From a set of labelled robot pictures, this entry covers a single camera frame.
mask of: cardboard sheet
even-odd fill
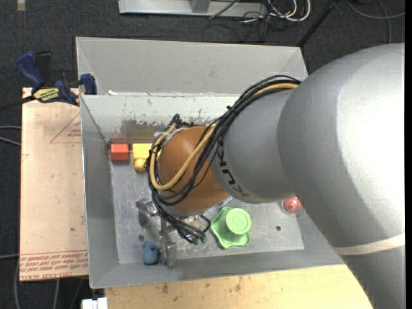
[[[23,104],[20,281],[86,276],[80,110]]]

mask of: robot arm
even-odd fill
[[[162,181],[170,181],[208,130],[170,132],[157,159]],[[351,54],[297,89],[254,100],[202,154],[193,155],[179,183],[154,190],[165,212],[199,214],[227,193],[252,203],[298,196],[371,303],[405,307],[403,44]],[[201,159],[207,163],[190,179]],[[196,192],[166,205],[167,195],[185,184]]]

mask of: gray robot arm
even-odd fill
[[[405,308],[404,44],[348,55],[242,111],[212,170],[248,202],[296,195],[375,308]]]

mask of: green toy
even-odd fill
[[[211,222],[211,231],[221,248],[244,246],[250,241],[252,219],[244,209],[224,207]]]

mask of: orange block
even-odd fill
[[[110,144],[110,159],[111,160],[129,160],[129,144],[127,143],[112,143]]]

